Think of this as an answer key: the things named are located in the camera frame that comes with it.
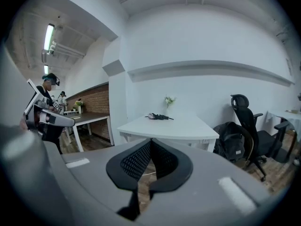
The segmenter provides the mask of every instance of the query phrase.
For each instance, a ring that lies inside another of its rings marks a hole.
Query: gray plastic surface
[[[70,168],[70,172],[83,188],[99,202],[104,203],[108,208],[117,212],[121,208],[128,206],[132,192],[121,190],[115,186],[107,174],[106,164],[113,156],[142,141],[144,140],[141,139],[125,145],[113,146],[100,150],[63,154],[62,158],[65,163],[87,158],[90,163]]]
[[[260,182],[224,158],[198,148],[166,144],[190,157],[192,175],[176,191],[155,194],[137,222],[152,226],[217,226],[241,219],[241,213],[218,184],[223,177],[231,177],[258,205],[269,198]]]
[[[1,165],[26,207],[51,225],[74,225],[69,203],[53,176],[38,135],[18,127],[0,126],[0,131]]]
[[[71,171],[66,167],[55,144],[44,142],[52,172],[60,186],[65,198],[70,204],[72,210],[74,225],[85,226],[107,226],[107,225],[137,225],[122,216],[116,214],[107,207],[105,201],[98,201],[96,197],[90,194],[78,179],[73,176]],[[99,190],[106,190],[108,193],[110,188],[103,189],[101,184]]]

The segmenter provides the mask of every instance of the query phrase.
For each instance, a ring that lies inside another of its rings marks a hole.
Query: white sticker
[[[53,106],[57,110],[58,110],[58,108],[60,108],[60,105],[56,101],[53,103]]]

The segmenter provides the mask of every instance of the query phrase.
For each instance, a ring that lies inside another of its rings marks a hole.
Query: fluorescent light
[[[53,32],[54,28],[55,28],[55,26],[53,24],[49,24],[47,26],[46,35],[45,35],[45,42],[44,42],[44,49],[45,50],[49,50],[51,36],[52,36],[52,32]]]
[[[45,74],[48,74],[48,65],[44,65],[44,72]]]

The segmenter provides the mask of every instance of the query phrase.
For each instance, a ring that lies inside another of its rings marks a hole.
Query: brick wall
[[[86,90],[66,99],[68,110],[73,109],[75,101],[79,98],[84,101],[84,112],[110,113],[108,84]],[[96,121],[90,125],[93,133],[106,139],[110,138],[107,120]]]

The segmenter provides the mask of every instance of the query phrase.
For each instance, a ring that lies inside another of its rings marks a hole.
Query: chair headrest
[[[241,94],[236,94],[236,95],[231,95],[231,105],[232,108],[235,109],[237,106],[244,106],[248,107],[249,106],[249,100],[246,96],[241,95]]]

